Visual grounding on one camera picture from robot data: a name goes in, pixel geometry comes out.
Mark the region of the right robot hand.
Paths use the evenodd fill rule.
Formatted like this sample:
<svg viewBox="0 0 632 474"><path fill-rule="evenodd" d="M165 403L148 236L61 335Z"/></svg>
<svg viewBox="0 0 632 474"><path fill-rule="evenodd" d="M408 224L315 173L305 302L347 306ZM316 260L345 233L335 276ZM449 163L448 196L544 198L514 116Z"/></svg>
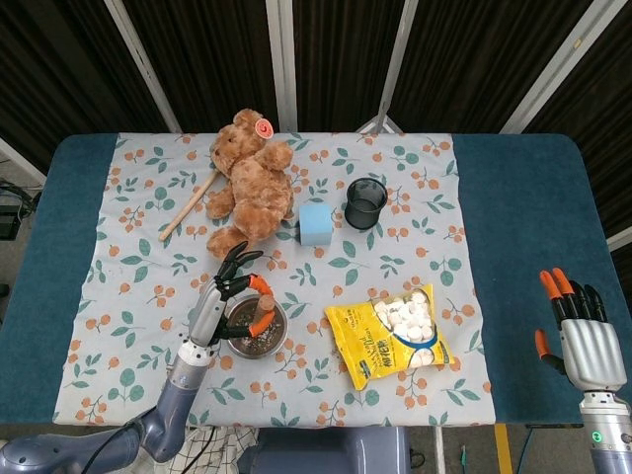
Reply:
<svg viewBox="0 0 632 474"><path fill-rule="evenodd" d="M539 273L553 309L562 354L554 355L545 332L534 333L539 359L566 376L582 392L617 392L627 383L618 336L603 300L591 285L569 280L555 268Z"/></svg>

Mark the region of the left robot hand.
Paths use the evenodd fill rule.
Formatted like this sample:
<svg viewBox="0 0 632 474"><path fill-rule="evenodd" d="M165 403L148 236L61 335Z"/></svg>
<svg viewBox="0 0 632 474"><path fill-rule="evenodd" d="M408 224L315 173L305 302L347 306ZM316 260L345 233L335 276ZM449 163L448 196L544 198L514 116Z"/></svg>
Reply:
<svg viewBox="0 0 632 474"><path fill-rule="evenodd" d="M195 320L190 325L189 339L196 345L210 347L219 340L261 335L273 322L275 311L267 313L259 323L247 326L228 326L224 315L228 300L245 289L254 289L260 296L274 293L262 276L248 274L236 276L246 263L263 256L262 251L246 252L247 241L233 247L221 263L217 274L200 294L195 307Z"/></svg>

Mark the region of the large wooden rolling pin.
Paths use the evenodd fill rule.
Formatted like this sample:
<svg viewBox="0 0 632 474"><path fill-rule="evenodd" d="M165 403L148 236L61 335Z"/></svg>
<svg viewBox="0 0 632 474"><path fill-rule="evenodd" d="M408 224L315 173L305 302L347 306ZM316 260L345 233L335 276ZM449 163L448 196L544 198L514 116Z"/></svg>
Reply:
<svg viewBox="0 0 632 474"><path fill-rule="evenodd" d="M259 323L264 316L275 310L275 300L269 294L263 294L260 296L254 313L254 323Z"/></svg>

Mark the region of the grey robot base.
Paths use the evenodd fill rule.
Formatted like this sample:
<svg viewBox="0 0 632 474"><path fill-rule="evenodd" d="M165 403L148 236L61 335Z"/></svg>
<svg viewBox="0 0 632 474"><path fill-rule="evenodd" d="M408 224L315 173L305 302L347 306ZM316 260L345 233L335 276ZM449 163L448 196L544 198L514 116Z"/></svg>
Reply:
<svg viewBox="0 0 632 474"><path fill-rule="evenodd" d="M411 474L403 428L261 429L239 474Z"/></svg>

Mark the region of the brown and white spice mix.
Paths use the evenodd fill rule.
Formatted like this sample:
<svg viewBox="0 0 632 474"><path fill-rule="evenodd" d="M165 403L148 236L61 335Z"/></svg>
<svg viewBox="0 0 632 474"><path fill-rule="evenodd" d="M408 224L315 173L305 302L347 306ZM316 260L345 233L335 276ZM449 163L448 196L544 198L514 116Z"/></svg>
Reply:
<svg viewBox="0 0 632 474"><path fill-rule="evenodd" d="M277 346L282 343L283 334L284 323L281 319L275 318L273 323L256 338L234 338L231 340L231 344L243 356L265 356L274 352Z"/></svg>

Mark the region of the stainless steel bowl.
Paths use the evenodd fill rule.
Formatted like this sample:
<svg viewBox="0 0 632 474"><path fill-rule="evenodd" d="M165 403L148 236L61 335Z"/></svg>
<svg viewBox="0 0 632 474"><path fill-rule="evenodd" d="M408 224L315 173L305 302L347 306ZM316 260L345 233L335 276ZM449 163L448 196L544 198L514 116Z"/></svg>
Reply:
<svg viewBox="0 0 632 474"><path fill-rule="evenodd" d="M227 306L228 326L242 326L253 320L258 298L254 295L235 299ZM242 337L228 340L228 347L245 359L262 359L273 355L285 342L287 317L283 308L275 302L275 318L268 329L257 338Z"/></svg>

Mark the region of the thin wooden stick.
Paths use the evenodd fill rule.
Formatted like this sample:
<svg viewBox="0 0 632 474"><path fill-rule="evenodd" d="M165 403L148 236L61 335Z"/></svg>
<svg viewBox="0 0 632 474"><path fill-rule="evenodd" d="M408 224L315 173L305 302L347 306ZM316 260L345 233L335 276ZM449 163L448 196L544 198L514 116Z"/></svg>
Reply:
<svg viewBox="0 0 632 474"><path fill-rule="evenodd" d="M164 242L172 232L177 228L177 226L184 220L184 218L192 211L192 209L196 206L196 204L202 199L208 189L211 187L215 179L217 178L219 172L217 170L213 171L208 179L199 187L199 189L194 192L193 196L189 199L187 204L182 208L179 214L167 225L167 227L161 232L159 235L159 241Z"/></svg>

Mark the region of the brown teddy bear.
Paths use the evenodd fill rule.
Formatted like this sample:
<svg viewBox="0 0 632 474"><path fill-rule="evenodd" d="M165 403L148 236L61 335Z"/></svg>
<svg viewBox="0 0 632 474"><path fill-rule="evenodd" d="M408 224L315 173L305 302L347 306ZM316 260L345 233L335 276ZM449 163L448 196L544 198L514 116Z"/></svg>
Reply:
<svg viewBox="0 0 632 474"><path fill-rule="evenodd" d="M215 170L226 178L226 185L208 195L206 214L210 219L232 219L206 244L219 260L244 241L254 245L271 237L292 210L293 190L286 171L293 150L284 141L273 141L273 134L259 112L243 109L219 130L210 148Z"/></svg>

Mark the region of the checkered white cloth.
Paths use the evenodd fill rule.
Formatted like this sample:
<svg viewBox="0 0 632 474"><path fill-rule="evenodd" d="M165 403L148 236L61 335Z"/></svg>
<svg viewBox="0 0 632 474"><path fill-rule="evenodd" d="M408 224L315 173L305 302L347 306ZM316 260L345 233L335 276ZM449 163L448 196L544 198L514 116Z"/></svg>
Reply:
<svg viewBox="0 0 632 474"><path fill-rule="evenodd" d="M140 450L118 474L238 474L238 460L257 443L258 434L254 428L187 427L174 458L159 463Z"/></svg>

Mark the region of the light blue foam block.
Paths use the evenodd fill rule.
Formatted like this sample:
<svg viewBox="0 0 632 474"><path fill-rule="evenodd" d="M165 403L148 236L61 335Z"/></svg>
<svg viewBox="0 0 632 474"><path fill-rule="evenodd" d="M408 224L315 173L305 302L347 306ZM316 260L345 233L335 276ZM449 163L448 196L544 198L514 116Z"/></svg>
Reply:
<svg viewBox="0 0 632 474"><path fill-rule="evenodd" d="M302 246L330 245L333 235L331 208L326 203L307 203L299 208L299 239Z"/></svg>

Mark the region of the yellow marshmallow bag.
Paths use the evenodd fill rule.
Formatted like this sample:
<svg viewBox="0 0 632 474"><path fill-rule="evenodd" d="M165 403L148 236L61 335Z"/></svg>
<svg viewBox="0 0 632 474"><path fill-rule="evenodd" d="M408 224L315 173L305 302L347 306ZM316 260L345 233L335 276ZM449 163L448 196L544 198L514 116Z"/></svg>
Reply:
<svg viewBox="0 0 632 474"><path fill-rule="evenodd" d="M399 371L454 362L435 321L430 284L362 303L329 306L325 315L358 391L371 380Z"/></svg>

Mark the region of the floral print tablecloth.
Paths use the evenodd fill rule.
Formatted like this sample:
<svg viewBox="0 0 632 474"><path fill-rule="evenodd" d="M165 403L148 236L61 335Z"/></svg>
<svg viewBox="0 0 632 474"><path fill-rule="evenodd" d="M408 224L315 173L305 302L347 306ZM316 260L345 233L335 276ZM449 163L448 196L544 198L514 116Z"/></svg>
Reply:
<svg viewBox="0 0 632 474"><path fill-rule="evenodd" d="M227 344L210 357L192 425L470 426L495 410L447 134L292 133L296 205L331 208L330 245L302 246L284 222L244 266L272 287L288 319L273 355L247 360ZM96 224L68 358L53 411L61 425L120 425L159 397L198 295L218 270L209 235L228 224L198 206L164 242L160 233L210 175L210 134L123 133ZM373 178L387 192L378 222L345 219L347 188ZM325 315L331 305L434 288L435 320L454 356L355 390Z"/></svg>

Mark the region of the black box on floor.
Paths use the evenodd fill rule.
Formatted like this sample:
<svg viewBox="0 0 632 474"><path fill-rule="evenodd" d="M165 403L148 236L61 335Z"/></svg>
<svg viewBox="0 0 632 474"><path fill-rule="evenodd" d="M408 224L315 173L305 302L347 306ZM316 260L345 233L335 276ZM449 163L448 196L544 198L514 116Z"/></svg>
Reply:
<svg viewBox="0 0 632 474"><path fill-rule="evenodd" d="M0 241L15 240L22 223L24 199L0 185Z"/></svg>

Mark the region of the grey tripod stand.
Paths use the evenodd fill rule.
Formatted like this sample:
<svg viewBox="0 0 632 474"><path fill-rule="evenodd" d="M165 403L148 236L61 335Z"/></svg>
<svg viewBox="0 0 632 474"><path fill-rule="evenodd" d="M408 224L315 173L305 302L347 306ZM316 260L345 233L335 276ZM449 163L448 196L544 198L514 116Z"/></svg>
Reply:
<svg viewBox="0 0 632 474"><path fill-rule="evenodd" d="M388 116L389 107L389 101L381 101L377 115L362 125L356 132L360 134L402 133L401 127Z"/></svg>

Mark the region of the white partition frame post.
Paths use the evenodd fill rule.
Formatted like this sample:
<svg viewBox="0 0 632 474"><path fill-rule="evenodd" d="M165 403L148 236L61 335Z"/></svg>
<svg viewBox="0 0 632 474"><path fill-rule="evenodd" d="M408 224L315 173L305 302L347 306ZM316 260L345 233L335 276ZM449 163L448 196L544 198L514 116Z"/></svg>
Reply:
<svg viewBox="0 0 632 474"><path fill-rule="evenodd" d="M525 131L626 3L627 0L592 0L503 125L500 134Z"/></svg>
<svg viewBox="0 0 632 474"><path fill-rule="evenodd" d="M403 63L410 32L416 16L419 0L405 0L399 27L393 44L387 75L382 90L381 101L389 101L390 106Z"/></svg>
<svg viewBox="0 0 632 474"><path fill-rule="evenodd" d="M298 131L292 0L266 0L279 130Z"/></svg>
<svg viewBox="0 0 632 474"><path fill-rule="evenodd" d="M123 0L103 0L131 58L141 75L153 102L167 128L172 133L181 133L182 128L154 70L141 38L129 17Z"/></svg>

